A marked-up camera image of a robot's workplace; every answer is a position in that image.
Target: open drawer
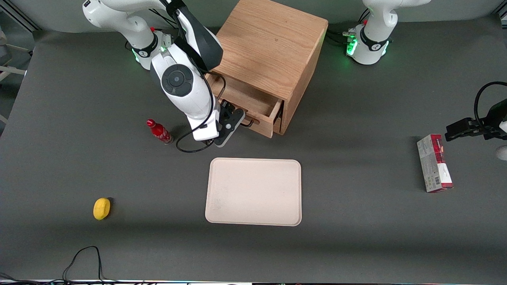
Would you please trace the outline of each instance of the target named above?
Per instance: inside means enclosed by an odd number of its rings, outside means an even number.
[[[218,96],[224,82],[220,77],[214,75],[208,74],[206,78],[213,94]],[[232,105],[245,110],[246,117],[243,124],[247,125],[253,120],[250,129],[271,138],[282,100],[235,79],[229,77],[225,77],[225,79],[227,84],[220,101],[225,99]]]

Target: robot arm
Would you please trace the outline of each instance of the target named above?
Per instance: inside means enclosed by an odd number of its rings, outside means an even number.
[[[385,54],[388,38],[398,24],[395,9],[415,7],[431,0],[363,0],[371,11],[367,24],[359,24],[344,33],[352,37],[347,55],[361,64],[374,64]]]
[[[178,23],[180,36],[174,43],[169,35],[152,32],[142,18],[130,15],[149,8],[165,9]],[[226,101],[218,105],[203,74],[220,64],[223,49],[182,0],[86,0],[83,12],[90,23],[117,30],[128,40],[139,63],[185,113],[195,140],[213,139],[218,147],[227,142],[245,113]]]

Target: gray table surface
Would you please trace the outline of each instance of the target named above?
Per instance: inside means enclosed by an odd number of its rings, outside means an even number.
[[[175,134],[188,123],[119,33],[36,37],[0,139],[1,271],[58,278],[77,250],[96,245],[116,279],[507,282],[502,141],[445,143],[455,188],[438,194],[424,190],[415,145],[472,116],[482,85],[507,80],[496,17],[401,23],[374,66],[326,41],[285,136],[240,129],[198,154],[151,137],[147,118]],[[480,112],[504,98],[491,87]],[[301,224],[207,222],[215,157],[300,161]],[[98,222],[102,196],[116,208]],[[96,278],[96,266],[84,252],[69,276]]]

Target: round button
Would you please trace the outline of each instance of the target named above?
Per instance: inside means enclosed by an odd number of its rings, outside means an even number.
[[[182,72],[180,71],[173,71],[171,72],[171,74],[169,74],[169,83],[172,85],[172,86],[180,86],[181,84],[183,84],[183,82],[185,82],[185,76],[183,75]]]

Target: red and white box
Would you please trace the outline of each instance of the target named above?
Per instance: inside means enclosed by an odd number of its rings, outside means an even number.
[[[426,192],[436,193],[451,189],[451,175],[444,160],[442,135],[431,134],[417,143]]]

